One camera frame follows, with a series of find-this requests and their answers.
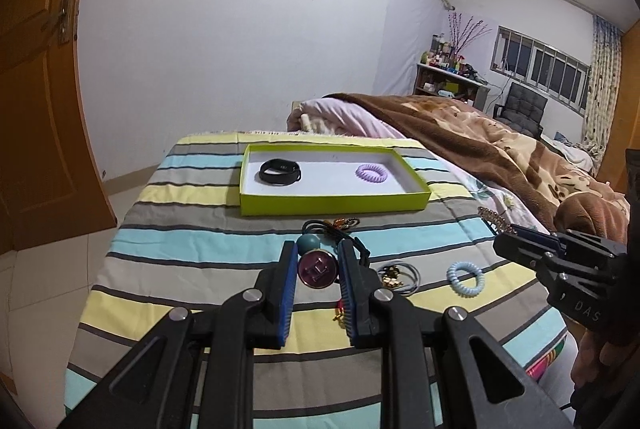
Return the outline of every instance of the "floor tile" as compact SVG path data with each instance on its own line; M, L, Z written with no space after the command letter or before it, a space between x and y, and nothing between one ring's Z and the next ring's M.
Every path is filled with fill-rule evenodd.
M9 312L9 344L18 404L38 429L64 418L65 369L87 288Z
M11 310L87 286L87 236L18 251Z
M89 250L87 254L87 270L86 275L89 286L95 282L95 277L102 268L104 256L109 251L111 239L118 229L107 229L106 231L94 232L89 234Z
M116 218L118 218L118 225L122 223L125 214L129 212L131 205L136 202L140 191L144 189L144 187L145 186L135 187L134 189L125 190L124 192L118 192L117 194L109 196L111 208L113 208L113 212Z
M14 267L16 253L17 252L15 252L15 250L10 250L9 252L0 255L0 272L2 270L6 270L7 268Z
M9 359L9 293L11 291L11 275L13 269L0 272L0 373L11 377L11 360Z

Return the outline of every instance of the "black smart band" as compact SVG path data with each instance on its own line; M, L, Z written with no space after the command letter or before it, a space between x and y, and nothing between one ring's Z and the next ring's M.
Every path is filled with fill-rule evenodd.
M301 176L298 164L280 158L267 160L261 165L258 173L260 180L273 185L290 185L300 180Z

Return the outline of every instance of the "metal screw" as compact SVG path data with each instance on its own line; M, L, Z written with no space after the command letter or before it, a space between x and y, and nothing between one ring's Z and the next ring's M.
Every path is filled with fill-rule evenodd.
M182 306L177 306L169 311L169 318L172 321L183 321L188 316L189 311L187 310L187 308L183 308Z
M449 308L449 310L447 310L447 314L454 321L464 321L468 315L462 306L453 306L453 308Z
M262 299L262 292L258 288L249 288L249 290L242 292L242 299L255 303L255 301Z
M375 297L378 301L386 303L394 298L394 293L391 290L387 290L386 288L378 288L375 292L373 292L373 297Z

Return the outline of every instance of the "curtain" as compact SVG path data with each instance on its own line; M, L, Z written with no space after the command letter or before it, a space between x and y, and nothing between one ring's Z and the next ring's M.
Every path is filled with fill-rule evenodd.
M597 171L607 148L620 86L622 32L602 17L593 16L593 50L587 107L582 125L582 147Z

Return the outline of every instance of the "human hand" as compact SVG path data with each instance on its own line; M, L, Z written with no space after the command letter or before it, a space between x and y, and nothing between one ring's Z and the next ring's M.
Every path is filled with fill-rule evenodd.
M640 371L639 339L628 346L606 343L596 333L587 330L578 344L578 356L571 370L571 379L577 388L594 382L600 373L607 373L607 396L622 391Z

